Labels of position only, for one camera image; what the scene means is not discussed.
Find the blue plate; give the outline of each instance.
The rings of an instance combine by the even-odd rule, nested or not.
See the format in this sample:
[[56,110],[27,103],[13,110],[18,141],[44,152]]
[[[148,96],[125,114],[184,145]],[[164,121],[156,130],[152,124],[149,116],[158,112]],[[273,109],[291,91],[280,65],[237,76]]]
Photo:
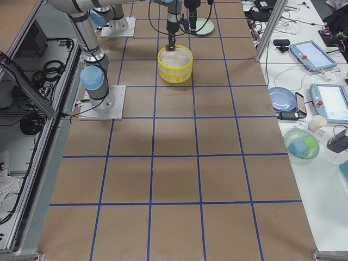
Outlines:
[[295,95],[283,87],[273,87],[269,89],[273,107],[276,110],[288,111],[296,107]]

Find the yellow bowl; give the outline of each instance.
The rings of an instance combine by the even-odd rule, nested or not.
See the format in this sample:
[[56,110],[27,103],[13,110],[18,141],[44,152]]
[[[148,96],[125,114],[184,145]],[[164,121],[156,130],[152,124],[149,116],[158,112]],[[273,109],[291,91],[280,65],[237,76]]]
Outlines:
[[163,47],[157,55],[159,75],[168,83],[182,83],[192,74],[193,59],[191,51],[185,46],[176,45],[174,52],[167,52]]

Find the white cup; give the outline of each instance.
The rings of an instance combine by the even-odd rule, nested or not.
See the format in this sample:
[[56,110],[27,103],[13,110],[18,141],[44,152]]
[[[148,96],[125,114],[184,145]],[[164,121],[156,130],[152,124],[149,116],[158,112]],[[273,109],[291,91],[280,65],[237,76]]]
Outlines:
[[315,132],[321,127],[324,127],[327,125],[327,120],[325,117],[321,115],[315,115],[313,119],[308,124],[308,130],[311,132]]

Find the blue grid line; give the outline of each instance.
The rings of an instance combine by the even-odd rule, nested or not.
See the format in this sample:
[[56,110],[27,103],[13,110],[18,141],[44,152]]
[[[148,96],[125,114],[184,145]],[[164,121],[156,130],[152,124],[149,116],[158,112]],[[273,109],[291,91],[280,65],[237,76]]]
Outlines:
[[[137,20],[146,20],[148,21],[148,18],[136,18]],[[211,17],[209,18],[209,20],[217,20],[218,18],[216,17]],[[219,18],[220,20],[245,20],[246,21],[246,18],[244,17],[222,17],[222,18]],[[151,20],[167,20],[167,18],[151,18]]]
[[231,154],[200,154],[200,155],[79,155],[63,156],[64,159],[70,158],[195,158],[195,157],[233,157],[233,156],[287,156],[287,152],[280,153],[231,153]]
[[207,202],[107,202],[107,203],[51,203],[50,207],[78,206],[189,206],[189,205],[236,205],[236,204],[290,204],[301,200],[257,200],[257,201],[207,201]]
[[90,261],[93,260],[94,246],[95,246],[96,235],[97,235],[97,230],[98,230],[101,202],[102,202],[102,198],[103,198],[103,190],[104,190],[104,185],[105,185],[105,177],[106,177],[107,168],[108,168],[108,160],[109,160],[108,154],[110,152],[111,139],[112,139],[112,136],[113,136],[113,129],[114,129],[114,122],[115,122],[115,120],[113,120],[112,124],[111,124],[109,143],[108,143],[108,150],[107,150],[107,156],[106,156],[106,159],[105,159],[104,173],[103,173],[103,178],[102,178],[102,186],[101,186],[101,189],[100,189],[99,204],[98,204],[96,222],[95,222],[95,226],[94,226],[93,239],[92,239],[92,245],[91,245],[91,252],[90,252],[90,257],[89,257]]
[[[254,60],[254,58],[235,58],[235,59],[194,59],[194,61],[239,61],[239,60]],[[110,59],[109,61],[157,61],[157,59]]]
[[[189,35],[189,48],[191,49],[191,35]],[[204,231],[204,212],[202,205],[202,182],[201,182],[201,167],[200,167],[200,152],[198,147],[198,129],[197,129],[197,115],[196,115],[196,98],[195,98],[195,83],[194,75],[192,72],[191,75],[192,82],[192,97],[193,97],[193,106],[194,106],[194,121],[195,121],[195,139],[196,139],[196,154],[197,154],[197,175],[198,175],[198,191],[200,195],[200,214],[201,214],[201,230],[202,230],[202,248],[203,248],[203,258],[204,261],[207,261],[207,249],[206,249],[206,236]]]
[[[220,25],[219,25],[219,19],[216,20],[217,23],[217,28],[219,30],[219,34],[221,36],[221,30],[220,30]],[[225,50],[223,48],[223,41],[222,38],[220,38],[221,41],[221,47],[222,47],[222,54],[223,57],[226,58],[225,55]],[[225,67],[226,67],[226,73],[227,73],[227,79],[228,79],[228,83],[229,85],[231,85],[231,79],[229,77],[229,73],[228,73],[228,66],[227,66],[227,61],[225,60]],[[234,97],[233,97],[233,91],[232,88],[230,88],[230,92],[231,92],[231,99],[232,99],[232,105],[233,105],[233,110],[236,113],[236,109],[235,109],[235,103],[234,103]],[[252,215],[253,215],[253,219],[254,219],[254,226],[255,226],[255,232],[256,232],[256,237],[257,237],[257,242],[258,242],[258,246],[259,246],[259,252],[260,252],[260,257],[261,257],[261,261],[264,261],[264,256],[263,256],[263,250],[262,250],[262,245],[261,245],[261,239],[260,239],[260,235],[259,235],[259,230],[258,230],[258,226],[257,226],[257,219],[256,219],[256,214],[255,214],[255,209],[254,209],[254,204],[252,203],[252,193],[251,193],[251,187],[250,187],[250,181],[249,181],[249,177],[248,177],[248,172],[247,172],[247,167],[246,167],[246,161],[245,161],[245,156],[244,156],[244,150],[243,150],[243,143],[241,140],[241,134],[240,134],[240,129],[239,129],[239,124],[238,124],[238,118],[235,118],[235,123],[236,123],[236,127],[237,127],[237,133],[238,133],[238,138],[239,138],[239,145],[240,145],[240,149],[241,149],[241,154],[242,154],[242,159],[243,159],[243,165],[244,165],[244,170],[245,170],[245,177],[246,177],[246,181],[247,181],[247,186],[248,186],[248,193],[249,193],[249,197],[250,197],[250,201],[251,201],[251,209],[252,209]]]
[[[132,15],[133,7],[134,7],[134,3],[132,3],[132,8],[130,9],[130,15]],[[128,41],[128,39],[125,40],[125,46],[124,46],[124,48],[123,48],[122,58],[125,57],[125,52],[126,52],[126,47],[127,47],[127,41]],[[120,78],[121,78],[121,72],[122,72],[122,65],[123,65],[123,61],[121,61],[120,70],[119,70],[119,76],[118,76],[118,78],[117,78],[117,84],[120,84]],[[102,203],[102,198],[103,198],[103,191],[104,191],[104,185],[105,185],[105,178],[106,178],[107,168],[108,168],[108,161],[109,161],[108,155],[109,155],[109,153],[110,153],[110,147],[111,147],[111,140],[112,140],[112,137],[113,137],[114,125],[115,125],[115,120],[112,120],[112,123],[111,123],[111,130],[110,130],[110,136],[109,136],[109,142],[108,142],[107,155],[106,155],[106,159],[105,159],[105,166],[104,166],[104,173],[103,173],[103,179],[102,179],[102,186],[101,186],[100,197],[99,197],[99,205],[98,205],[97,216],[96,216],[96,222],[95,222],[94,233],[93,233],[93,240],[92,240],[92,245],[91,245],[91,252],[90,252],[90,258],[89,258],[90,261],[93,260],[94,246],[95,246],[96,235],[97,235],[97,230],[98,230],[98,223],[99,223],[99,216],[100,216],[100,210],[101,210],[101,203]]]
[[[158,6],[158,19],[160,18],[160,6]],[[159,30],[160,23],[157,22],[157,29]],[[159,32],[157,32],[157,50],[159,49]],[[156,116],[156,101],[157,101],[157,73],[158,73],[158,61],[156,60],[156,73],[154,82],[154,101],[153,101],[153,117]],[[150,172],[150,195],[149,195],[149,206],[148,206],[148,226],[147,226],[147,253],[146,260],[150,261],[150,250],[151,250],[151,218],[152,218],[152,189],[153,189],[153,163],[154,163],[154,138],[155,138],[156,120],[153,119],[152,123],[152,145],[151,145],[151,172]]]
[[[177,39],[188,39],[187,36],[178,36],[176,37]],[[207,36],[206,39],[226,39],[226,38],[250,38],[250,36]],[[136,36],[133,37],[133,39],[156,39],[156,37],[151,37],[151,36]]]
[[[248,84],[248,85],[195,85],[195,88],[239,88],[239,87],[266,87],[266,84]],[[127,88],[153,88],[150,85],[127,85]],[[167,86],[167,85],[157,85],[157,88],[190,88],[192,85],[180,85],[180,86]]]
[[167,120],[180,120],[180,119],[237,119],[237,118],[276,118],[276,115],[245,115],[245,116],[197,116],[197,117],[123,117],[124,120],[138,120],[138,119],[167,119]]

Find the tablet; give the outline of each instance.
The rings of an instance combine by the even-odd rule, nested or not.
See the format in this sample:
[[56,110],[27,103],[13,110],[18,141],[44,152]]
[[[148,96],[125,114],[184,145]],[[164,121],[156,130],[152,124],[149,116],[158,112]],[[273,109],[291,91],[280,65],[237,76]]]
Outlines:
[[342,85],[312,84],[310,95],[317,114],[329,123],[348,123],[348,95]]
[[332,68],[337,65],[314,41],[292,44],[290,45],[290,50],[311,72]]

